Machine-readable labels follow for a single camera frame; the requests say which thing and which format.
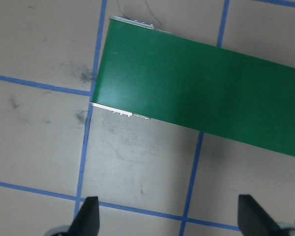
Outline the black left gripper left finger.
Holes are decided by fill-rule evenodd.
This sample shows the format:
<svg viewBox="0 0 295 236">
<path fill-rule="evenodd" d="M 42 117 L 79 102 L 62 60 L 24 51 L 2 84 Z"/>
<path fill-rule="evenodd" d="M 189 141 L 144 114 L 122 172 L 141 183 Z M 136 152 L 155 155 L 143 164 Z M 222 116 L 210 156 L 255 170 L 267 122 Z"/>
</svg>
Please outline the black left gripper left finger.
<svg viewBox="0 0 295 236">
<path fill-rule="evenodd" d="M 69 227 L 69 236 L 97 236 L 100 229 L 98 197 L 87 197 Z"/>
</svg>

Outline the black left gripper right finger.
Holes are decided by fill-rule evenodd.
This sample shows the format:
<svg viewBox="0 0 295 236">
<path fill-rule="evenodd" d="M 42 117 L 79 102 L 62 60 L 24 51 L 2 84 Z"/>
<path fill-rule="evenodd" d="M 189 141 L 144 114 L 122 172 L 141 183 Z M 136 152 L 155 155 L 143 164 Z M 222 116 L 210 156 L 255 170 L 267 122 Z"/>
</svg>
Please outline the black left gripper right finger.
<svg viewBox="0 0 295 236">
<path fill-rule="evenodd" d="M 244 236 L 278 236 L 280 226 L 251 195 L 238 196 L 237 224 Z"/>
</svg>

